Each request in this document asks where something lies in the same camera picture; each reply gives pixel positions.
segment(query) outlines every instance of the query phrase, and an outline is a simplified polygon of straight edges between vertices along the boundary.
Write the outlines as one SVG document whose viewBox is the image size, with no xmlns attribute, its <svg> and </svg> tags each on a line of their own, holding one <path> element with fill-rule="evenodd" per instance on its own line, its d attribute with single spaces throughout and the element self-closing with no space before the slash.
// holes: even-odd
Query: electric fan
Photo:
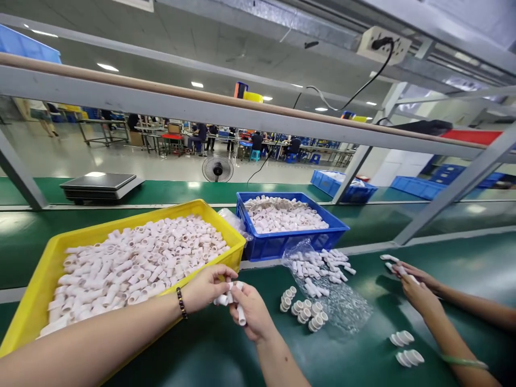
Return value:
<svg viewBox="0 0 516 387">
<path fill-rule="evenodd" d="M 210 156 L 204 160 L 203 175 L 210 182 L 225 183 L 233 176 L 233 164 L 227 157 Z"/>
</svg>

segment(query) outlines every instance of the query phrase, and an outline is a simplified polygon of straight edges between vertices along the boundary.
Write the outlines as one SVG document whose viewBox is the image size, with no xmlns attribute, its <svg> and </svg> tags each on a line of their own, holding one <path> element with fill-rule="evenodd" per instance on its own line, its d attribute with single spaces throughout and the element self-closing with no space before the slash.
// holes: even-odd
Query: hand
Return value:
<svg viewBox="0 0 516 387">
<path fill-rule="evenodd" d="M 251 285 L 244 284 L 242 290 L 234 286 L 231 289 L 233 299 L 240 304 L 246 315 L 247 325 L 243 328 L 249 340 L 258 342 L 268 340 L 277 333 L 269 311 L 258 291 Z M 238 324 L 238 312 L 236 304 L 230 305 L 230 314 Z"/>
<path fill-rule="evenodd" d="M 402 276 L 402 285 L 408 302 L 424 319 L 444 315 L 445 310 L 441 302 L 424 282 L 418 285 L 408 275 L 404 275 Z"/>
<path fill-rule="evenodd" d="M 229 291 L 230 286 L 220 276 L 237 278 L 238 274 L 223 264 L 207 266 L 181 290 L 187 313 L 195 313 L 207 307 L 218 296 Z"/>
<path fill-rule="evenodd" d="M 415 266 L 409 265 L 408 263 L 402 261 L 397 262 L 396 265 L 403 266 L 407 273 L 412 274 L 419 282 L 424 282 L 433 293 L 437 293 L 442 286 L 442 284 L 430 274 L 419 270 Z"/>
</svg>

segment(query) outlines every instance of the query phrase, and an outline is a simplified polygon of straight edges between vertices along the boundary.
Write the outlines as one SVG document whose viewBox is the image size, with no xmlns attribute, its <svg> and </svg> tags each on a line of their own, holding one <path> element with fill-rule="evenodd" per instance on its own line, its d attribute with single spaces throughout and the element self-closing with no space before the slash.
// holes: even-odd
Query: digital scale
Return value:
<svg viewBox="0 0 516 387">
<path fill-rule="evenodd" d="M 85 202 L 118 202 L 134 188 L 141 188 L 144 179 L 130 174 L 90 172 L 59 186 L 68 200 L 75 204 Z"/>
</svg>

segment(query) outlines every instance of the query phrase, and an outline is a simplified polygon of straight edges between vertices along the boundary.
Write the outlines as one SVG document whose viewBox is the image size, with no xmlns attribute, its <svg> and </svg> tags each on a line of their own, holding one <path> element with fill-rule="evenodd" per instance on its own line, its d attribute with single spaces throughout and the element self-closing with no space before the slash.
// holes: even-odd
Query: electrical outlet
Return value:
<svg viewBox="0 0 516 387">
<path fill-rule="evenodd" d="M 384 63 L 391 51 L 391 45 L 387 44 L 378 50 L 372 49 L 371 45 L 375 40 L 385 37 L 390 37 L 394 40 L 394 51 L 392 52 L 392 57 L 388 66 L 401 63 L 410 48 L 410 39 L 403 38 L 378 26 L 371 27 L 362 34 L 362 39 L 360 40 L 356 53 L 376 62 Z"/>
</svg>

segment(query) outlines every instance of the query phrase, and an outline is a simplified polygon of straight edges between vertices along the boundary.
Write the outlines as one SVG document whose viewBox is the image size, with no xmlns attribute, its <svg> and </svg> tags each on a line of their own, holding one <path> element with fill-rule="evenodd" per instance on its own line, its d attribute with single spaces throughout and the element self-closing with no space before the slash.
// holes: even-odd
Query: yellow container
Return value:
<svg viewBox="0 0 516 387">
<path fill-rule="evenodd" d="M 68 247 L 94 245 L 106 240 L 108 234 L 116 229 L 122 232 L 126 227 L 143 226 L 148 221 L 156 222 L 164 218 L 173 219 L 190 214 L 200 215 L 203 220 L 211 223 L 222 234 L 227 245 L 230 246 L 228 251 L 206 265 L 223 263 L 233 270 L 239 271 L 246 240 L 201 199 L 56 235 L 48 241 L 32 275 L 0 347 L 0 357 L 35 340 L 41 329 L 48 324 L 48 303 L 54 297 L 58 279 L 65 274 L 63 262 L 67 256 L 65 250 Z M 163 294 L 175 291 L 177 286 L 185 286 L 195 274 L 196 272 L 182 279 L 176 286 L 166 290 Z"/>
<path fill-rule="evenodd" d="M 75 106 L 75 105 L 65 105 L 65 104 L 61 104 L 61 107 L 65 110 L 68 110 L 68 111 L 73 111 L 73 112 L 76 112 L 76 113 L 80 113 L 82 111 L 81 107 L 80 106 Z"/>
<path fill-rule="evenodd" d="M 245 91 L 243 93 L 243 98 L 248 101 L 254 101 L 258 103 L 263 103 L 263 96 L 257 93 L 250 93 L 248 91 Z"/>
<path fill-rule="evenodd" d="M 353 121 L 358 121 L 358 122 L 366 122 L 366 121 L 367 121 L 367 117 L 364 117 L 364 116 L 355 116 L 355 117 L 353 117 L 351 120 L 353 120 Z"/>
</svg>

